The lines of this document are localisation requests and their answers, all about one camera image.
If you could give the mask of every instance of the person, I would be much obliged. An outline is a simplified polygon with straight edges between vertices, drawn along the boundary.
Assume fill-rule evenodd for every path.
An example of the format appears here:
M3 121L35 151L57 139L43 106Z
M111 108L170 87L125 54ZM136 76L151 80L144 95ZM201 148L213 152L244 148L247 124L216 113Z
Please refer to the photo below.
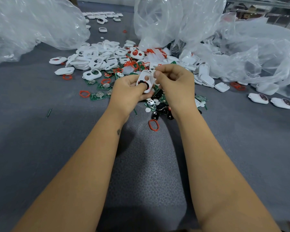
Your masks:
M179 126L192 202L202 231L279 232L270 213L200 115L194 102L193 74L181 66L168 64L156 67L154 76L165 91ZM135 86L138 77L129 75L116 80L104 114L13 232L95 231L122 126L135 105L153 95L152 91L143 94L146 84Z

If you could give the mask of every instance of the gray table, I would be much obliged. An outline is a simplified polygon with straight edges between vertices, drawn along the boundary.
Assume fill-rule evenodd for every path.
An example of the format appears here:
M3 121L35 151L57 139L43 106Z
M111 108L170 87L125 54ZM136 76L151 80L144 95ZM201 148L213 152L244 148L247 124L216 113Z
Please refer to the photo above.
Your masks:
M80 3L83 11L124 14L110 20L107 34L90 20L88 42L137 40L133 9ZM108 105L78 95L87 87L75 70L65 81L50 58L69 56L45 44L20 62L0 64L0 232L9 231L33 200L73 155ZM290 110L261 105L247 98L252 89L220 93L196 85L209 98L203 117L228 156L242 172L275 219L290 220ZM45 118L49 109L52 112ZM136 106L124 126L104 211L98 226L105 231L174 230L197 226L185 157L176 121L159 119L160 130L148 127L150 113Z

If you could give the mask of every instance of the gray tabletop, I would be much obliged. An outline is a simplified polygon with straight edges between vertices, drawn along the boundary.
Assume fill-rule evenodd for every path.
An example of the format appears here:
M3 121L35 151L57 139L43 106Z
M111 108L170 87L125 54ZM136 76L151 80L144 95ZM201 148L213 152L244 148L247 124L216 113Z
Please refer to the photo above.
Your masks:
M137 40L132 8L84 3L80 7L124 14L122 22L104 25L107 34L99 33L100 25L90 20L89 43L102 41L101 36L121 45L126 39ZM0 232L19 220L108 105L108 99L91 102L78 95L80 90L96 92L96 86L87 87L81 78L83 71L75 70L70 81L54 74L60 66L50 65L49 59L74 52L42 43L20 62L0 64ZM290 110L251 102L251 88L225 93L199 85L195 89L209 99L203 117L228 156L274 218L290 220ZM120 136L98 229L197 226L176 121L161 117L160 130L153 132L147 123L151 113L145 112L143 103L136 111Z

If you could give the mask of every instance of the person's left arm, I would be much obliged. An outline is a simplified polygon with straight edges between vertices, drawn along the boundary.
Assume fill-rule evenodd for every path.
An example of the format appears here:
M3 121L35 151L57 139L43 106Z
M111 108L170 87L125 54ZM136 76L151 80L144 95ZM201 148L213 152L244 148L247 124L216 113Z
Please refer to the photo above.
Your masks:
M104 206L122 126L153 91L139 75L118 79L108 108L83 144L25 212L13 232L92 232Z

